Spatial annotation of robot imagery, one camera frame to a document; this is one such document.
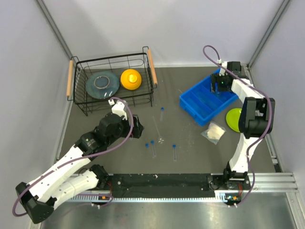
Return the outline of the glass stirring rod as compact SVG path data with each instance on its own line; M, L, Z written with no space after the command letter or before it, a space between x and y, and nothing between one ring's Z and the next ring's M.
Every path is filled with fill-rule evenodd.
M164 138L160 134L160 131L159 131L158 125L156 123L155 117L153 116L152 119L153 119L156 131L157 131L157 134L158 134L158 143L163 144L164 143Z

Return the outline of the plastic bag of cotton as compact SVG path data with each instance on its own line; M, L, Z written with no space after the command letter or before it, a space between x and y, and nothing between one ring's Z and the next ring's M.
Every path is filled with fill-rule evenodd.
M201 132L201 135L213 144L217 144L221 137L225 134L226 129L215 122L210 122L208 128Z

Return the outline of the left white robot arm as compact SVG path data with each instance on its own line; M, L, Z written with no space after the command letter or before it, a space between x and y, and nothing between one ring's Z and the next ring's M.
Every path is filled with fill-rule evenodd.
M110 112L92 130L83 134L68 152L46 172L36 179L16 186L17 201L23 206L25 215L32 223L46 220L63 202L88 189L103 189L108 184L107 173L103 166L93 165L84 175L72 178L72 174L89 164L118 139L126 142L129 138L140 138L144 130L137 115L127 117Z

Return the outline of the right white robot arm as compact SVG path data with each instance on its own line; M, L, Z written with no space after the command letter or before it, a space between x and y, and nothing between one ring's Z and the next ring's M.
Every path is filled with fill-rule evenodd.
M275 100L256 89L245 75L239 62L217 60L219 73L211 74L211 91L235 93L243 103L238 121L241 133L236 151L227 163L222 184L229 189L246 181L249 163L256 147L273 128Z

